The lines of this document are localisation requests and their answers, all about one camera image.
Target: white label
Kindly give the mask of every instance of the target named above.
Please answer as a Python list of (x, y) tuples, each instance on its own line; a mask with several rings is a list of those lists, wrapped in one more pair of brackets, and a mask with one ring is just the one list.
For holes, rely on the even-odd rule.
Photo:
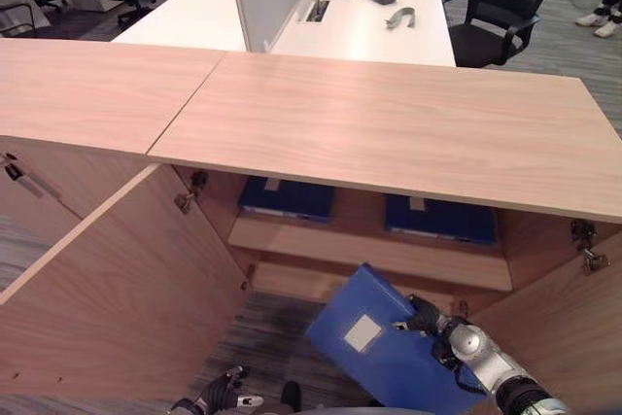
[(280, 179), (267, 179), (265, 181), (265, 185), (263, 186), (264, 190), (268, 191), (277, 191), (281, 187)]
[(357, 352), (362, 352), (369, 342), (378, 336), (382, 328), (376, 325), (367, 315), (362, 315), (344, 337)]
[(408, 198), (408, 207), (411, 211), (425, 211), (426, 199), (418, 196), (410, 196)]

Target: wood grain surface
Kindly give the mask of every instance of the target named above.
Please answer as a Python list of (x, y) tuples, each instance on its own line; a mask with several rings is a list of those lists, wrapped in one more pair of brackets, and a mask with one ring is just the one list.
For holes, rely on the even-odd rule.
[[(186, 186), (190, 188), (192, 174), (197, 169), (176, 166), (175, 170)], [(207, 186), (196, 199), (201, 211), (224, 242), (229, 237), (237, 220), (240, 211), (237, 202), (247, 179), (246, 175), (210, 170)], [(259, 252), (257, 251), (233, 246), (229, 246), (228, 250), (246, 275), (259, 262)]]
[(229, 52), (149, 154), (622, 222), (622, 141), (573, 78)]
[[(576, 256), (576, 243), (570, 235), (572, 218), (500, 210), (497, 219), (514, 290), (524, 288)], [(595, 228), (594, 244), (599, 245), (622, 230), (622, 225), (595, 223)]]
[(586, 277), (573, 259), (471, 319), (573, 413), (622, 407), (622, 233), (596, 252), (611, 266)]
[(223, 55), (0, 39), (0, 135), (143, 154)]
[(246, 293), (205, 217), (173, 203), (184, 190), (171, 167), (146, 168), (7, 290), (0, 392), (185, 393)]
[(494, 247), (384, 230), (384, 196), (339, 189), (328, 225), (261, 214), (239, 216), (228, 242), (337, 264), (364, 262), (388, 272), (511, 291), (507, 265)]
[(6, 137), (0, 137), (0, 151), (15, 156), (30, 182), (81, 219), (149, 165), (144, 157)]
[[(253, 277), (253, 289), (258, 292), (303, 298), (327, 303), (347, 282), (349, 277), (302, 267), (272, 262), (260, 262)], [(420, 291), (395, 286), (404, 295), (416, 294), (449, 313), (453, 301), (450, 294)]]

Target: cabinet hinge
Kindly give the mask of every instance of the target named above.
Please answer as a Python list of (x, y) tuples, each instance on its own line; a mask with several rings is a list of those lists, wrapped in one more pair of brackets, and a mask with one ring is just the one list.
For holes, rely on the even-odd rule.
[(192, 201), (197, 199), (207, 185), (207, 172), (197, 170), (190, 177), (190, 190), (188, 193), (180, 193), (175, 196), (175, 204), (184, 214), (187, 214), (192, 205)]
[(586, 276), (609, 266), (609, 259), (606, 255), (597, 255), (592, 251), (594, 237), (596, 237), (594, 223), (584, 219), (575, 219), (570, 223), (570, 235), (572, 241), (576, 243), (576, 250), (585, 258), (583, 271)]

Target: wooden countertop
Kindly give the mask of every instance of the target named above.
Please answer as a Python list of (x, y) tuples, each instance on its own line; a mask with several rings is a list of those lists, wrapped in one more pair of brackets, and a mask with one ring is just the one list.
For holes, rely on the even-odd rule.
[(224, 55), (0, 39), (0, 134), (144, 154)]
[(0, 134), (622, 223), (622, 140), (578, 79), (43, 40), (0, 63)]
[(573, 78), (230, 52), (149, 154), (622, 220), (622, 141)]

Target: cabinet door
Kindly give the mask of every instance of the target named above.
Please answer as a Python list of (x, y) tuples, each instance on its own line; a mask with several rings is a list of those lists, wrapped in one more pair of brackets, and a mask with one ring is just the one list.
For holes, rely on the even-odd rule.
[(246, 295), (225, 244), (153, 164), (0, 295), (0, 391), (176, 398)]
[(5, 171), (7, 164), (4, 159), (0, 166), (0, 216), (10, 218), (12, 223), (27, 229), (48, 245), (57, 242), (80, 222), (78, 216), (28, 177), (11, 180)]
[(17, 158), (24, 178), (81, 219), (148, 165), (115, 153), (7, 137), (0, 138), (0, 150)]
[(577, 413), (622, 407), (622, 233), (595, 250), (608, 268), (585, 276), (578, 257), (472, 317)]

